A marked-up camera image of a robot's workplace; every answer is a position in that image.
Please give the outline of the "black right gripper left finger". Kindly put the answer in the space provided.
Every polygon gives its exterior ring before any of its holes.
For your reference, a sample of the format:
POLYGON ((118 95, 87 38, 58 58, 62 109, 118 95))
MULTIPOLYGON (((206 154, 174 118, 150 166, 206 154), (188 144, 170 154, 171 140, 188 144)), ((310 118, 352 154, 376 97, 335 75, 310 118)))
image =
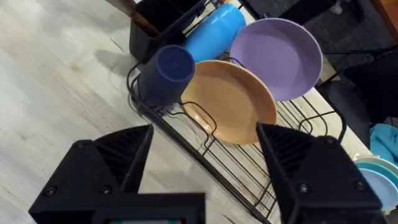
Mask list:
POLYGON ((153 135, 147 124, 74 142, 29 215, 36 223, 93 223, 98 208, 138 193, 153 135))

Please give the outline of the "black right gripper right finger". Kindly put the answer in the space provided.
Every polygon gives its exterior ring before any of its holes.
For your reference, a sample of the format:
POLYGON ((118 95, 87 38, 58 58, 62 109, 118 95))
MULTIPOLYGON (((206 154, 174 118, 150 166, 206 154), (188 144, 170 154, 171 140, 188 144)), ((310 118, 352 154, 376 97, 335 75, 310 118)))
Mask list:
POLYGON ((381 224, 382 203, 338 140, 256 124, 280 210, 287 224, 381 224))

